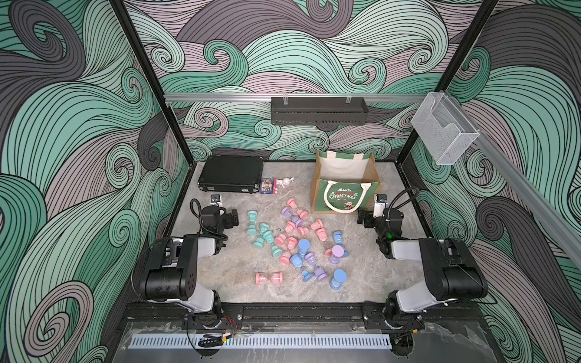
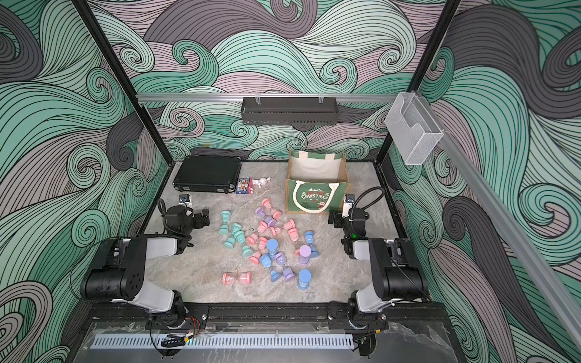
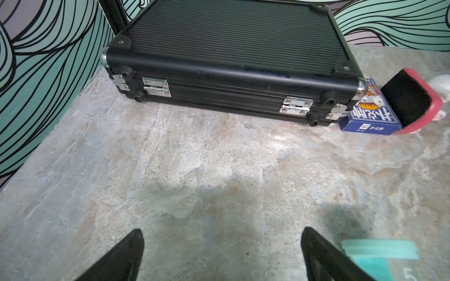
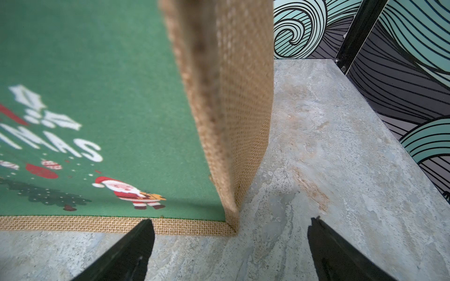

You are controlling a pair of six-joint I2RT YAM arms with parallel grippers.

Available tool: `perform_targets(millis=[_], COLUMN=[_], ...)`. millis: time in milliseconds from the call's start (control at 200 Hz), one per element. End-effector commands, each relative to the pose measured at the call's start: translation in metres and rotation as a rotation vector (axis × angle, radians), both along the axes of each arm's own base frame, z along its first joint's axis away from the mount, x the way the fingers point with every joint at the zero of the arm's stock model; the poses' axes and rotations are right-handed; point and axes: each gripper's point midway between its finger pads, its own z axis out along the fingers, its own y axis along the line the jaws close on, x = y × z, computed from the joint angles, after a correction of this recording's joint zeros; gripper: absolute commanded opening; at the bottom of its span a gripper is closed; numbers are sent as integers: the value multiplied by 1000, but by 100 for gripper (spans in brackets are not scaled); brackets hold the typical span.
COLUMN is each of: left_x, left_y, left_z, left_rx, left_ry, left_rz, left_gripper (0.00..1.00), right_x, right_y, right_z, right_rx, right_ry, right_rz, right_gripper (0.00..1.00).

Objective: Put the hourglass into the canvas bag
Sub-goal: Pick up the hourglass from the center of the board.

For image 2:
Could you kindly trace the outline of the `pink hourglass pair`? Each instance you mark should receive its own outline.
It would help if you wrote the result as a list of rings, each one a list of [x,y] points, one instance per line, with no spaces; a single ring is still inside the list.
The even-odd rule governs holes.
[[[289,238],[293,241],[296,242],[300,239],[300,234],[299,231],[296,227],[295,222],[293,221],[293,219],[289,219],[284,225],[283,228],[285,231],[287,231],[287,234],[289,236]]]

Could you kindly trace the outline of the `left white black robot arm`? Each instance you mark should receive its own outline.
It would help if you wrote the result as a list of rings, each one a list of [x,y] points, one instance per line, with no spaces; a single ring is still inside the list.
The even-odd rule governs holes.
[[[102,240],[82,279],[80,294],[92,302],[128,303],[153,316],[166,316],[165,325],[177,329],[189,316],[182,295],[149,281],[145,265],[148,260],[178,256],[192,247],[192,232],[210,225],[210,211],[195,213],[184,205],[167,210],[162,200],[158,209],[165,232]]]

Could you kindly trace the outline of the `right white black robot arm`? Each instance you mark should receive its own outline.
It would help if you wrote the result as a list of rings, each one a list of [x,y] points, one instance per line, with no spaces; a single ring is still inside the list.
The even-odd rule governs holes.
[[[369,214],[352,207],[348,212],[331,211],[328,223],[343,231],[341,243],[352,260],[370,264],[371,283],[356,290],[348,299],[347,317],[351,322],[381,313],[401,302],[428,299],[428,283],[420,268],[406,255],[404,240],[366,236]]]

